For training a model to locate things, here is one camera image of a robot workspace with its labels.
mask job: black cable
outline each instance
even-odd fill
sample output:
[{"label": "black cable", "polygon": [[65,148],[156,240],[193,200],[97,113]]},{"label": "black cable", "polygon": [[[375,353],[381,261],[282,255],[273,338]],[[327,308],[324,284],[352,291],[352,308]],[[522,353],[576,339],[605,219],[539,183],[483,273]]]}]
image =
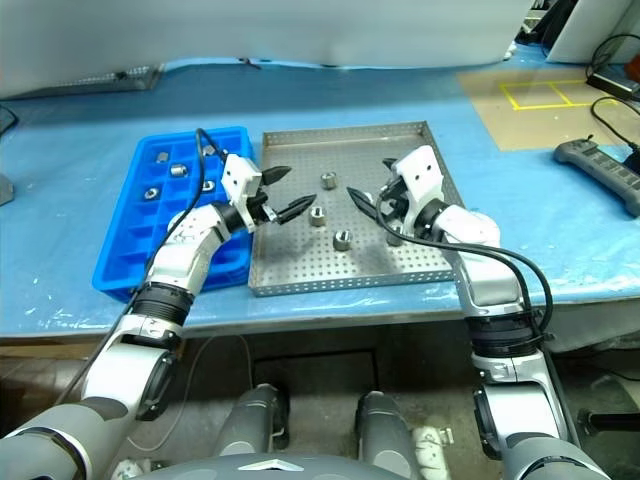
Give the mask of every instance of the black cable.
[{"label": "black cable", "polygon": [[4,132],[6,132],[10,128],[13,128],[16,125],[18,125],[18,123],[20,122],[20,119],[14,113],[13,110],[10,110],[10,109],[8,109],[7,107],[5,107],[3,105],[0,105],[0,109],[4,110],[5,112],[7,112],[11,116],[11,121],[7,125],[0,125],[0,137],[1,137],[4,134]]},{"label": "black cable", "polygon": [[527,257],[520,255],[519,253],[513,252],[511,250],[507,250],[504,248],[489,247],[486,245],[478,245],[478,244],[472,244],[472,243],[452,244],[452,243],[434,242],[429,240],[423,240],[420,238],[409,237],[407,235],[396,232],[393,228],[389,226],[389,224],[385,221],[384,216],[382,215],[381,206],[382,206],[382,196],[378,196],[378,200],[376,201],[376,216],[377,216],[378,223],[387,232],[389,232],[391,235],[394,235],[395,237],[398,237],[409,243],[415,243],[417,245],[422,245],[425,247],[433,247],[433,248],[439,248],[441,250],[453,250],[458,252],[466,252],[466,253],[473,253],[476,255],[483,255],[485,257],[492,258],[493,260],[497,260],[500,263],[504,264],[506,267],[509,268],[509,270],[513,272],[513,274],[516,276],[516,279],[518,280],[518,283],[520,284],[525,311],[531,311],[531,298],[529,296],[529,289],[527,287],[527,282],[525,281],[524,276],[522,275],[522,272],[518,269],[518,267],[515,266],[511,261],[506,259],[503,255],[515,258],[516,260],[527,265],[533,271],[536,277],[538,277],[538,280],[540,281],[540,284],[542,285],[542,289],[544,291],[544,296],[545,296],[544,315],[539,325],[536,325],[535,322],[533,323],[533,325],[535,326],[534,333],[536,333],[536,331],[538,331],[539,334],[544,333],[544,331],[549,326],[549,322],[551,321],[551,316],[553,314],[553,296],[551,294],[551,287],[549,286],[549,282],[547,281],[546,277],[544,276],[540,268],[538,268],[538,266],[535,263],[533,263]]},{"label": "black cable", "polygon": [[158,254],[158,252],[160,251],[162,246],[171,237],[171,235],[173,235],[173,232],[175,232],[176,228],[178,228],[180,223],[187,217],[187,215],[189,215],[189,213],[191,213],[191,211],[194,209],[194,207],[196,206],[196,204],[200,200],[200,196],[202,195],[202,187],[203,187],[203,184],[204,184],[204,172],[205,172],[204,152],[202,150],[201,137],[205,137],[207,142],[213,147],[213,149],[215,151],[215,154],[220,156],[220,158],[223,159],[223,161],[226,159],[227,153],[225,151],[223,151],[223,150],[220,150],[218,148],[218,145],[216,144],[216,142],[203,129],[198,128],[196,130],[195,137],[196,137],[196,150],[198,152],[198,165],[199,165],[198,189],[196,191],[196,194],[193,196],[193,199],[189,203],[189,206],[186,208],[186,210],[184,210],[182,212],[180,217],[178,217],[178,219],[173,223],[171,228],[169,228],[167,230],[167,233],[162,238],[162,241],[158,244],[158,246],[154,250],[153,254],[151,255],[151,257],[147,261],[145,269],[144,269],[144,273],[142,274],[142,279],[140,280],[140,283],[138,284],[138,286],[134,289],[134,291],[133,291],[133,293],[131,295],[131,298],[129,299],[129,302],[127,302],[127,304],[125,305],[125,307],[122,310],[122,312],[120,313],[120,315],[118,315],[118,317],[116,318],[116,321],[113,322],[113,325],[111,326],[111,328],[109,329],[107,334],[102,338],[102,340],[100,340],[100,343],[95,348],[93,353],[89,356],[87,361],[82,364],[80,369],[76,372],[76,374],[73,376],[71,381],[67,384],[65,389],[60,393],[60,395],[58,396],[58,398],[56,399],[56,401],[53,404],[54,406],[61,404],[62,402],[64,402],[68,398],[69,394],[73,391],[73,389],[78,384],[78,382],[87,373],[87,370],[89,369],[89,367],[91,367],[91,365],[93,365],[93,362],[95,362],[95,360],[98,358],[100,353],[102,353],[102,351],[103,351],[104,347],[106,346],[107,342],[113,336],[113,334],[116,332],[116,330],[118,328],[118,325],[120,325],[120,321],[122,320],[122,317],[124,317],[127,313],[129,313],[129,310],[131,309],[131,306],[133,305],[133,302],[135,301],[136,297],[138,296],[138,293],[140,292],[140,290],[144,286],[144,284],[146,282],[146,279],[147,279],[147,275],[149,274],[149,270],[151,270],[151,266],[153,265],[153,262],[154,262],[154,260],[156,258],[156,255]]},{"label": "black cable", "polygon": [[591,363],[585,363],[584,366],[585,367],[589,367],[589,368],[593,368],[595,370],[599,370],[599,371],[601,371],[603,373],[608,373],[609,375],[614,375],[616,377],[620,377],[620,378],[622,378],[624,380],[627,380],[629,382],[640,382],[640,378],[630,377],[628,375],[625,375],[624,373],[617,372],[616,370],[612,370],[610,368],[600,367],[598,365],[593,365]]},{"label": "black cable", "polygon": [[562,410],[562,414],[565,417],[565,422],[569,430],[571,441],[574,445],[576,445],[577,447],[580,447],[580,439],[578,438],[578,433],[576,431],[575,425],[573,424],[573,417],[571,416],[571,411],[569,410],[566,396],[564,394],[562,384],[560,383],[560,377],[558,376],[558,372],[556,371],[555,365],[553,364],[553,359],[551,358],[551,355],[549,354],[544,344],[544,336],[542,335],[542,333],[545,331],[545,329],[549,325],[549,321],[553,313],[553,297],[551,295],[551,287],[549,286],[549,282],[547,281],[542,271],[538,268],[538,266],[535,263],[533,263],[531,260],[526,258],[525,256],[504,248],[488,247],[486,245],[476,245],[476,244],[468,244],[468,243],[450,244],[450,243],[443,243],[443,242],[433,242],[433,241],[422,240],[419,238],[403,235],[399,232],[396,232],[385,221],[384,216],[382,215],[381,206],[382,206],[382,196],[379,195],[378,200],[376,201],[377,221],[391,235],[401,238],[402,240],[405,240],[407,242],[415,243],[417,245],[422,245],[425,247],[433,247],[433,248],[439,248],[442,250],[453,250],[453,251],[459,251],[459,252],[473,253],[476,255],[483,255],[485,257],[497,260],[500,263],[507,266],[516,276],[516,279],[520,284],[525,311],[531,310],[531,299],[529,297],[529,289],[527,287],[527,283],[520,269],[516,265],[514,265],[511,261],[503,257],[503,255],[510,256],[515,258],[516,260],[519,260],[520,262],[524,263],[529,268],[531,268],[531,270],[536,274],[536,276],[538,277],[538,280],[540,280],[542,289],[544,290],[544,293],[545,293],[545,311],[544,311],[542,321],[540,322],[540,325],[536,324],[535,321],[531,322],[531,327],[535,335],[533,339],[529,340],[528,342],[522,342],[522,343],[514,344],[511,346],[516,347],[524,343],[530,343],[530,342],[536,342],[539,345],[539,348],[545,357],[545,361],[547,363],[548,370],[549,370],[551,383],[554,385],[556,395],[558,398],[558,403],[560,404],[560,409]]},{"label": "black cable", "polygon": [[625,137],[624,135],[622,135],[620,132],[618,132],[609,122],[607,122],[604,118],[602,118],[600,116],[600,114],[598,112],[596,112],[596,105],[600,102],[603,102],[605,100],[615,100],[616,102],[621,103],[622,105],[626,106],[627,108],[631,109],[633,111],[633,113],[635,113],[636,115],[640,116],[640,110],[638,110],[633,104],[625,101],[625,100],[621,100],[619,98],[616,97],[600,97],[597,100],[595,100],[592,104],[591,104],[591,115],[593,115],[593,117],[598,120],[600,123],[602,123],[605,127],[607,127],[609,130],[611,130],[611,133],[613,133],[616,137],[618,137],[620,140],[622,140],[624,143],[626,143],[627,145],[629,145],[632,149],[635,147],[637,148],[637,144],[631,140],[629,140],[627,137]]},{"label": "black cable", "polygon": [[571,353],[558,353],[558,354],[555,354],[555,356],[557,358],[559,358],[560,360],[584,360],[584,359],[587,359],[587,358],[599,357],[601,355],[604,355],[606,353],[611,353],[611,352],[637,352],[639,350],[640,350],[640,348],[637,348],[637,347],[606,348],[604,350],[590,351],[589,353],[585,353],[584,355],[580,355],[580,354],[572,355]]},{"label": "black cable", "polygon": [[584,67],[585,76],[589,78],[594,72],[598,71],[598,69],[604,66],[611,58],[610,53],[605,53],[605,54],[602,54],[600,58],[598,57],[600,50],[602,50],[602,48],[605,45],[607,45],[610,41],[615,40],[616,38],[627,38],[627,37],[640,40],[640,36],[634,35],[633,33],[618,33],[617,35],[612,35],[611,37],[603,40],[600,43],[600,45],[598,45],[596,49],[593,51],[593,55],[591,56],[591,62],[589,62]]},{"label": "black cable", "polygon": [[573,443],[578,448],[582,448],[580,445],[580,437],[578,437],[578,432],[576,431],[576,426],[573,422],[573,416],[571,415],[571,410],[569,409],[567,396],[564,393],[564,388],[562,387],[562,382],[560,381],[558,370],[556,370],[556,365],[555,363],[553,363],[553,358],[551,357],[551,354],[549,353],[549,350],[547,350],[547,346],[544,343],[540,345],[540,349],[542,350],[542,354],[544,355],[544,360],[547,364],[547,370],[549,371],[549,378],[551,379],[551,384],[556,391],[556,397],[558,398],[558,403],[560,404],[560,409],[562,410],[564,421],[567,424],[567,429],[569,430],[571,443]]}]

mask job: table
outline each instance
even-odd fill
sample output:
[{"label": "table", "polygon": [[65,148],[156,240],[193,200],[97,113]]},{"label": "table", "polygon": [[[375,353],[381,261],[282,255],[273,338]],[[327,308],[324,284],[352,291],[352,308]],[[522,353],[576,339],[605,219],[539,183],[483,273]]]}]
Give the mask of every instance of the table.
[{"label": "table", "polygon": [[[520,47],[484,68],[552,67]],[[6,102],[21,123],[0,142],[0,168],[16,190],[0,207],[0,337],[106,331],[122,306],[94,290],[91,276],[136,144],[230,125],[246,126],[259,154],[264,131],[427,120],[466,206],[493,217],[503,246],[546,272],[557,303],[635,301],[639,220],[549,150],[499,151],[455,73],[207,65],[169,71],[151,91]],[[353,326],[455,318],[459,309],[451,282],[263,298],[240,286],[203,293],[186,327],[196,335]]]}]

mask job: stainless steel tray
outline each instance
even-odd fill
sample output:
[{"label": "stainless steel tray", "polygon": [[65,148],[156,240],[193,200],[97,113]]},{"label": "stainless steel tray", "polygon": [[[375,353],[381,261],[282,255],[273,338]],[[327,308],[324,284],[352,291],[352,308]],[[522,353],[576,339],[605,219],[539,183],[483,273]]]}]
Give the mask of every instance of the stainless steel tray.
[{"label": "stainless steel tray", "polygon": [[[445,201],[462,205],[426,122],[368,127],[265,133],[261,167],[288,165],[293,170],[269,187],[269,204],[282,208],[302,195],[317,193],[327,224],[313,227],[305,213],[286,225],[265,225],[253,240],[249,287],[256,295],[336,290],[449,280],[451,268],[433,248],[387,245],[385,232],[360,213],[347,194],[351,186],[374,197],[388,180],[386,157],[402,158],[431,145],[444,175]],[[338,188],[323,190],[320,176],[338,174]],[[333,235],[351,230],[347,252],[333,249]]]}]

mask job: blue plastic tray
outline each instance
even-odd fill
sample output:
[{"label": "blue plastic tray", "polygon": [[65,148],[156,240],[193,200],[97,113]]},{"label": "blue plastic tray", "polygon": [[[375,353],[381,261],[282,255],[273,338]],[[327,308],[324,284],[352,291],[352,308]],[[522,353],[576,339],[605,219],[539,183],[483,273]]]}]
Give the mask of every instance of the blue plastic tray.
[{"label": "blue plastic tray", "polygon": [[[221,128],[207,133],[220,148],[253,158],[245,128]],[[161,152],[169,157],[159,163]],[[187,167],[186,177],[171,176],[169,169],[176,163]],[[162,241],[169,221],[187,207],[195,194],[197,163],[194,132],[156,135],[138,143],[93,273],[94,288],[122,302],[131,297],[132,289],[142,279],[145,262]],[[227,194],[220,182],[220,159],[205,157],[205,166],[205,179],[213,180],[215,188],[203,192],[198,206],[226,202]],[[144,193],[152,187],[158,188],[160,195],[145,200]],[[235,233],[214,255],[203,290],[246,283],[250,259],[251,236],[246,231]]]}]

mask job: silver arm segment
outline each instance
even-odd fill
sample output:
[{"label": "silver arm segment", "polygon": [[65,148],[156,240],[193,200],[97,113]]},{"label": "silver arm segment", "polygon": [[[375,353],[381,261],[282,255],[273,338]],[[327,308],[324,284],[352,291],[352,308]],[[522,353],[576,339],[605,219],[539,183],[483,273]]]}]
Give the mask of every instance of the silver arm segment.
[{"label": "silver arm segment", "polygon": [[[132,423],[153,420],[166,407],[182,325],[218,248],[234,231],[292,220],[315,198],[300,198],[274,212],[261,187],[290,169],[261,172],[249,159],[225,158],[222,184],[229,204],[195,208],[176,226],[155,255],[130,311],[89,369],[81,401],[50,408],[0,440],[0,478],[104,478]],[[37,454],[27,458],[31,452]]]},{"label": "silver arm segment", "polygon": [[[443,177],[430,147],[414,150],[390,170],[392,179],[381,195],[402,210],[405,235],[500,247],[500,231],[491,218],[442,201]],[[609,478],[568,442],[570,419],[563,415],[544,354],[532,342],[534,320],[525,311],[514,273],[493,258],[442,252],[470,328],[471,360],[483,379],[474,400],[485,453],[504,461],[507,480]]]}]

